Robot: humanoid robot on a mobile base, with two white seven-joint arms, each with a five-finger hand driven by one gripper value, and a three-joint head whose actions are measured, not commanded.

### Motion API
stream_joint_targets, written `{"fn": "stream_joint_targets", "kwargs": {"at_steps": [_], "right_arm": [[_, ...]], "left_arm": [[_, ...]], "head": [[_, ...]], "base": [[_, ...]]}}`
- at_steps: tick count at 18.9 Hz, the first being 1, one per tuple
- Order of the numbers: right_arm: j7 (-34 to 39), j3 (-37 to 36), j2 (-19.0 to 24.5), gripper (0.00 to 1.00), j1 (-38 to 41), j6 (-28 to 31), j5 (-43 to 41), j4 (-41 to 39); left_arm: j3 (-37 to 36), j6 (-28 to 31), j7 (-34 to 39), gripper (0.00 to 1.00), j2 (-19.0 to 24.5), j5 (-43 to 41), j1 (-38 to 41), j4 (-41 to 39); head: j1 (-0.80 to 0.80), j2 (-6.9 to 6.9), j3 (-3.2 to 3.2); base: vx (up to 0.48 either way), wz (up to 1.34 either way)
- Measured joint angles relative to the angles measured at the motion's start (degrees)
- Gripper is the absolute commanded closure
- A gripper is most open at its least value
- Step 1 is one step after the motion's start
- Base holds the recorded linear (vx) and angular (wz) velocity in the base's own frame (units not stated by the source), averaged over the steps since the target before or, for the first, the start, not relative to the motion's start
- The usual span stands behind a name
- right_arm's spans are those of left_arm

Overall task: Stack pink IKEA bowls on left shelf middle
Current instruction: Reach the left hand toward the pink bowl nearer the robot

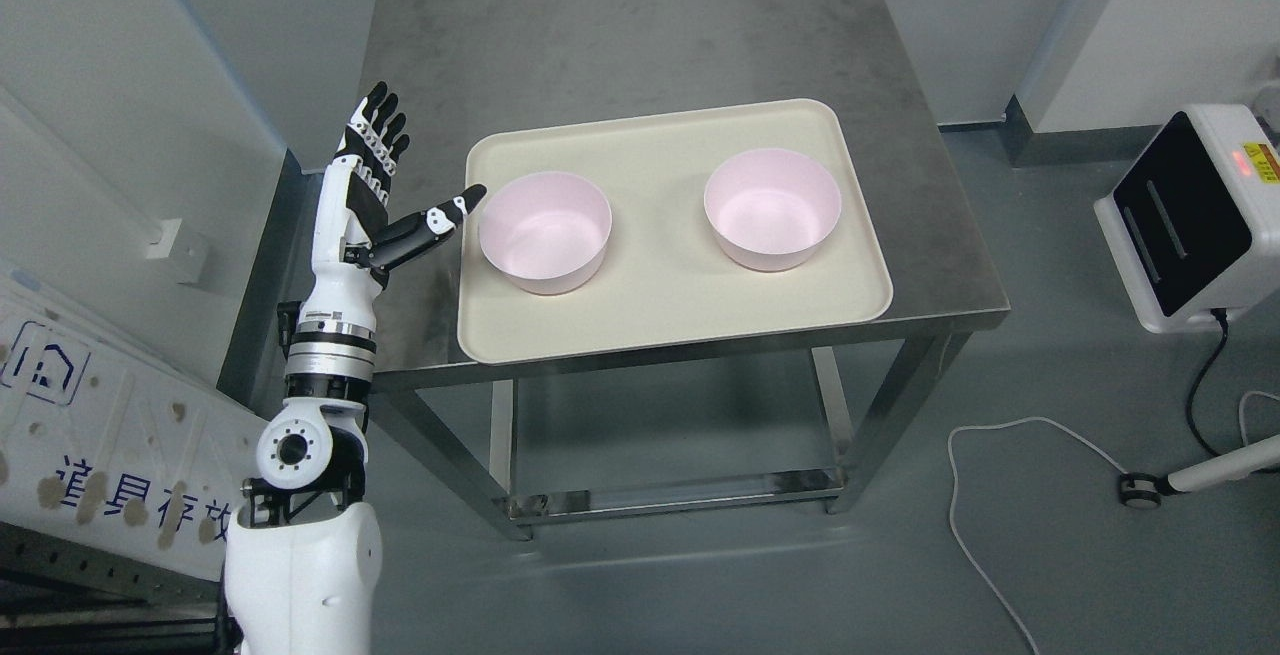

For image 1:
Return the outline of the black white robotic hand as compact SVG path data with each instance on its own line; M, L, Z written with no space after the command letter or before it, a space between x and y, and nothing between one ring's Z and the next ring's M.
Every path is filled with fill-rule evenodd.
M310 255L314 289L302 321L340 321L376 330L374 303L394 267L461 234L485 198L486 185L390 219L390 191L410 145L399 99L376 82L347 119L325 168Z

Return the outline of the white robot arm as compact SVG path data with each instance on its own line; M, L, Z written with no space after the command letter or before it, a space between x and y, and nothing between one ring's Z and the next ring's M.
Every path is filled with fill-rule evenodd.
M369 304L282 304L285 399L261 432L259 475L227 531L225 599L238 654L367 654L381 532L365 501L358 420L376 354Z

